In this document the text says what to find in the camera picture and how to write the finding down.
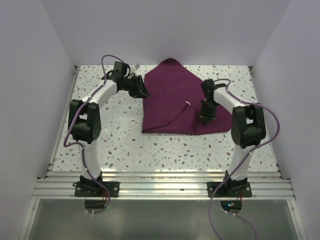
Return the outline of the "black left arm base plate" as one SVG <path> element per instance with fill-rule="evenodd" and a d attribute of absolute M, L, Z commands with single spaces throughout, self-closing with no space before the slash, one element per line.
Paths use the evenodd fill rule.
<path fill-rule="evenodd" d="M 73 183 L 72 186 L 75 187 L 74 196 L 75 197 L 111 197 L 117 198 L 119 196 L 120 182 L 118 181 L 103 181 L 101 187 L 100 185 L 89 187 L 82 185 L 79 181 Z"/>

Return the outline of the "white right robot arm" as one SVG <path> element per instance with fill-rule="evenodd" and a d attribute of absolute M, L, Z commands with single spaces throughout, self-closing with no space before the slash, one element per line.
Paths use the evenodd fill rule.
<path fill-rule="evenodd" d="M 241 185 L 238 181 L 248 175 L 252 158 L 250 151 L 266 137 L 264 111 L 261 106 L 244 101 L 230 93 L 223 85 L 203 87 L 204 100 L 201 101 L 200 118 L 203 125 L 217 117 L 217 107 L 224 107 L 231 114 L 230 134 L 234 142 L 231 164 L 226 171 L 229 180 L 223 183 L 223 192 L 235 196 Z"/>

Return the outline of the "purple cloth mat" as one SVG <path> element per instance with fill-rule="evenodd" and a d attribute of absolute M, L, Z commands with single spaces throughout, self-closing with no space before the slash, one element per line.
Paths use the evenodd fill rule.
<path fill-rule="evenodd" d="M 142 133 L 206 135 L 231 129 L 232 115 L 217 107 L 216 119 L 203 125 L 200 118 L 203 80 L 173 58 L 163 60 L 144 76 L 150 97 L 143 100 Z"/>

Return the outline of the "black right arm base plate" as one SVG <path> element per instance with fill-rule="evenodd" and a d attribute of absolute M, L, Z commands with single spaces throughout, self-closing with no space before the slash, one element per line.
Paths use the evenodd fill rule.
<path fill-rule="evenodd" d="M 248 178 L 242 180 L 229 179 L 214 194 L 214 198 L 251 198 L 253 196 Z"/>

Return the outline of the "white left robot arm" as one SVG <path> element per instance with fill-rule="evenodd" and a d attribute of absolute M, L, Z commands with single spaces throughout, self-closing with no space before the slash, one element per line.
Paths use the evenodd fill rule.
<path fill-rule="evenodd" d="M 116 81 L 108 79 L 87 96 L 73 99 L 69 103 L 68 130 L 63 145 L 79 145 L 82 165 L 80 182 L 89 181 L 86 190 L 95 197 L 101 195 L 104 190 L 104 184 L 100 181 L 102 170 L 97 152 L 97 139 L 102 131 L 100 109 L 119 91 L 128 92 L 134 99 L 146 99 L 151 96 L 142 76 L 133 75 L 120 77 Z"/>

